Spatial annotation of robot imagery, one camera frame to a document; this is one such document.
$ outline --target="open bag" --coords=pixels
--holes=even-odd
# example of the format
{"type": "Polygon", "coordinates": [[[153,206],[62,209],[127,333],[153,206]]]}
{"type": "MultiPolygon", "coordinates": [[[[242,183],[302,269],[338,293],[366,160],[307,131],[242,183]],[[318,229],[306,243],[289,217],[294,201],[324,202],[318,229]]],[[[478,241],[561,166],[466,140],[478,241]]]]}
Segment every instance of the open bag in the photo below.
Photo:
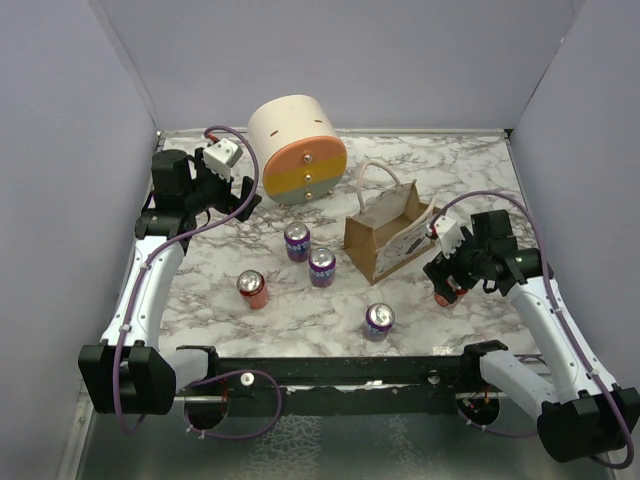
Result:
{"type": "Polygon", "coordinates": [[[362,164],[356,184],[360,211],[347,217],[344,247],[358,270],[371,285],[392,274],[433,246],[427,238],[427,220],[439,212],[435,196],[429,205],[422,203],[415,180],[402,184],[386,165],[367,161],[362,164]],[[362,199],[362,181],[369,166],[387,172],[395,186],[369,200],[362,199]]]}

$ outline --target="white marble surface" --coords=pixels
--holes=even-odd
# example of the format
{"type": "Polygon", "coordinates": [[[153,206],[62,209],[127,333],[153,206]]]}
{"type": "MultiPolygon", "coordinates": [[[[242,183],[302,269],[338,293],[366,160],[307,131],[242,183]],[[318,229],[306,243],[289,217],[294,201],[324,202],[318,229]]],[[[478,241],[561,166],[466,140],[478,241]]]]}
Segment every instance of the white marble surface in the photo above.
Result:
{"type": "MultiPolygon", "coordinates": [[[[499,339],[514,353],[535,352],[527,328],[498,293],[486,295],[478,286],[453,309],[437,306],[422,272],[432,252],[371,287],[342,249],[344,219],[357,211],[355,174],[364,160],[391,165],[403,182],[417,179],[423,200],[435,193],[439,206],[480,189],[520,198],[504,139],[428,135],[343,140],[349,153],[347,173],[333,193],[293,207],[279,207],[264,197],[246,223],[232,221],[191,241],[169,293],[160,348],[214,345],[227,357],[437,355],[458,354],[468,343],[499,339]],[[336,253],[337,278],[327,289],[311,288],[307,265],[286,256],[282,232],[294,220],[309,226],[314,246],[328,246],[336,253]],[[237,276],[250,268],[265,275],[271,295],[258,311],[245,306],[235,287],[237,276]],[[363,339],[360,331],[365,309],[374,302],[385,302],[396,313],[396,325],[381,343],[363,339]]],[[[164,148],[192,153],[203,143],[195,135],[174,136],[165,140],[164,148]]],[[[251,162],[244,158],[236,169],[236,178],[251,174],[251,162]]],[[[378,169],[371,169],[367,178],[365,199],[393,184],[378,169]]],[[[468,221],[470,213],[496,208],[509,206],[482,197],[453,211],[468,221]]],[[[530,243],[523,217],[514,215],[512,222],[519,238],[525,237],[524,244],[530,243]]]]}

